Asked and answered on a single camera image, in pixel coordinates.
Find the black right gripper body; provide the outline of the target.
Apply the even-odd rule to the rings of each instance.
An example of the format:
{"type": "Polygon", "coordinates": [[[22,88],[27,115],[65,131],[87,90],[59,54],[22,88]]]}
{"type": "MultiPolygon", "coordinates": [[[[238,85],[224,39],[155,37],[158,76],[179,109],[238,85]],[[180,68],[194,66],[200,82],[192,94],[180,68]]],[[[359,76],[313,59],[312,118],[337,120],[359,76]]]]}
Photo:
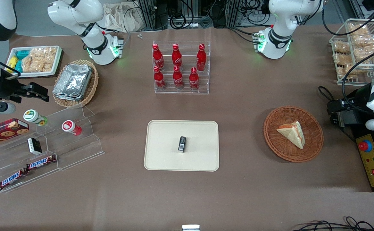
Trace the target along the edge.
{"type": "Polygon", "coordinates": [[[18,81],[17,75],[3,77],[0,80],[0,100],[21,103],[22,97],[26,93],[25,86],[18,81]]]}

